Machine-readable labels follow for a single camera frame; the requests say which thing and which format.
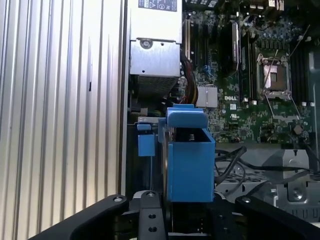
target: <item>chip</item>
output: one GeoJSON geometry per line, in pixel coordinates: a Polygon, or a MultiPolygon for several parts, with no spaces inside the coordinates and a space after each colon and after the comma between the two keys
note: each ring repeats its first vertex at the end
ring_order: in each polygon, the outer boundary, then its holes
{"type": "Polygon", "coordinates": [[[247,135],[247,130],[246,129],[241,129],[240,134],[242,137],[247,135]]]}
{"type": "Polygon", "coordinates": [[[219,133],[220,132],[220,126],[219,125],[214,125],[213,126],[213,132],[214,133],[219,133]]]}

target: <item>vent grille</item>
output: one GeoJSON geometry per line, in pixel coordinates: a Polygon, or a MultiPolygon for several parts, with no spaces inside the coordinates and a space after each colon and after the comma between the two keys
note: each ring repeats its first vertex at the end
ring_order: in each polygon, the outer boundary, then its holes
{"type": "Polygon", "coordinates": [[[150,77],[139,76],[139,96],[159,96],[167,95],[177,83],[177,77],[150,77]]]}

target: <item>pcie slot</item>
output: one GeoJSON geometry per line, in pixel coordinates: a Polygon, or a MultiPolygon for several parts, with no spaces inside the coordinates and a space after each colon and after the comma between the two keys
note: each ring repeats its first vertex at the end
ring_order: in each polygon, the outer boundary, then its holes
{"type": "Polygon", "coordinates": [[[208,52],[209,52],[209,26],[204,24],[202,26],[202,50],[201,50],[201,60],[202,66],[206,66],[209,64],[208,52]]]}
{"type": "Polygon", "coordinates": [[[197,67],[199,65],[199,25],[191,22],[190,28],[190,58],[192,60],[193,66],[197,67]]]}

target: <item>ram slot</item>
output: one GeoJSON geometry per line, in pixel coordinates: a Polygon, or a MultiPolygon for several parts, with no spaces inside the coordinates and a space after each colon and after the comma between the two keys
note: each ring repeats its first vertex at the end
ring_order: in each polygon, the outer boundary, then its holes
{"type": "MultiPolygon", "coordinates": [[[[291,51],[295,49],[296,45],[296,41],[290,44],[291,51]]],[[[310,100],[307,77],[307,56],[304,48],[305,46],[301,42],[290,57],[292,98],[296,104],[310,100]]]]}
{"type": "Polygon", "coordinates": [[[248,35],[242,39],[241,49],[241,81],[239,81],[240,100],[257,99],[257,57],[254,39],[248,35]]]}
{"type": "Polygon", "coordinates": [[[249,55],[249,75],[250,75],[250,100],[258,99],[257,90],[257,54],[254,38],[248,39],[248,55],[249,55]]]}

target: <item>label sticker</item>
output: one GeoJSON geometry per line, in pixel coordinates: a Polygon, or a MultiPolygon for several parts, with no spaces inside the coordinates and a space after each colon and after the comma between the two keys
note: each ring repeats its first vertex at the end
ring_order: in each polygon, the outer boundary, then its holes
{"type": "Polygon", "coordinates": [[[236,104],[230,104],[230,110],[237,110],[236,104]]]}
{"type": "Polygon", "coordinates": [[[178,0],[138,0],[139,8],[141,9],[153,9],[160,11],[177,11],[178,0]]]}

